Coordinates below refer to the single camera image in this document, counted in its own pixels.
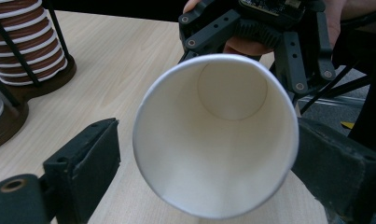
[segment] stack of paper cups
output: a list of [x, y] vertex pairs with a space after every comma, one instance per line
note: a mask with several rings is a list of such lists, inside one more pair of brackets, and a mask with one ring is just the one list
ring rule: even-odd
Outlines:
[[[0, 0], [0, 22], [39, 81], [66, 67], [63, 49], [41, 0]], [[13, 86], [33, 83], [1, 35], [0, 80]]]

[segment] light wood surface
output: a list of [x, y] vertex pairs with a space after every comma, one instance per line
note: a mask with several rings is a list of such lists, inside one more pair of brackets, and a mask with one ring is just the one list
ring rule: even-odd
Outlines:
[[[77, 73], [61, 89], [29, 101], [24, 126], [0, 147], [0, 181], [20, 174], [41, 176], [42, 162], [76, 134], [93, 122], [116, 118], [121, 163], [90, 223], [327, 223], [323, 206], [292, 172], [259, 209], [232, 219], [193, 217], [162, 201], [137, 169], [132, 125], [148, 87], [183, 54], [178, 24], [63, 11], [56, 15]], [[272, 56], [262, 60], [270, 65]]]

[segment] black metal rod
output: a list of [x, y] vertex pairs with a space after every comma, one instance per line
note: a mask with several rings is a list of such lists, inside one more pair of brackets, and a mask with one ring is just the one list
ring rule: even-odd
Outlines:
[[324, 89], [319, 91], [307, 104], [304, 105], [304, 107], [300, 110], [301, 115], [307, 111], [307, 109], [315, 103], [316, 100], [324, 96], [330, 89], [332, 89], [340, 80], [347, 75], [351, 69], [353, 69], [357, 64], [359, 63], [359, 60], [356, 60], [348, 65], [345, 66], [345, 68], [333, 79], [331, 82], [329, 82]]
[[34, 74], [31, 67], [28, 65], [28, 63], [25, 61], [24, 57], [21, 55], [19, 49], [16, 47], [15, 43], [13, 43], [12, 39], [10, 38], [9, 34], [5, 30], [5, 28], [2, 26], [0, 22], [0, 35], [4, 38], [5, 42], [7, 42], [7, 45], [10, 47], [10, 49], [13, 51], [16, 58], [19, 60], [21, 66], [24, 68], [25, 72], [27, 73], [28, 77], [33, 81], [35, 86], [40, 86], [40, 83]]
[[363, 77], [357, 78], [353, 81], [350, 81], [348, 83], [342, 84], [338, 87], [331, 89], [324, 96], [328, 98], [340, 96], [347, 92], [354, 91], [359, 88], [368, 86], [370, 84], [370, 81], [371, 81], [371, 76], [363, 76]]
[[63, 32], [62, 29], [60, 28], [59, 21], [57, 20], [56, 13], [54, 12], [53, 5], [51, 4], [51, 1], [49, 0], [43, 0], [51, 17], [51, 20], [53, 21], [54, 29], [56, 30], [57, 36], [59, 37], [60, 43], [62, 45], [65, 57], [67, 59], [70, 59], [70, 55], [68, 52], [68, 48], [66, 47], [65, 40], [63, 38]]

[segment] brown base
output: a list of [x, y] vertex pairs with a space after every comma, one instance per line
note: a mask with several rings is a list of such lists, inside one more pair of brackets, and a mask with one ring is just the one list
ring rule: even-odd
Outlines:
[[0, 117], [0, 146], [13, 137], [26, 121], [29, 111], [27, 102], [30, 99], [56, 91], [72, 79], [77, 71], [77, 65], [72, 56], [69, 56], [67, 60], [68, 65], [65, 69], [56, 76], [40, 82], [39, 87], [34, 84], [19, 87], [6, 85], [21, 104], [15, 107], [4, 105], [4, 111]]

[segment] circuit board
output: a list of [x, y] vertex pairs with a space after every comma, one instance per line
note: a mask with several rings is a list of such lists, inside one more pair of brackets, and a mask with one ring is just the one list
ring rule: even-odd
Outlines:
[[299, 8], [300, 0], [240, 0], [240, 3], [246, 7], [251, 7], [264, 11], [274, 16], [278, 16], [285, 11], [287, 7]]

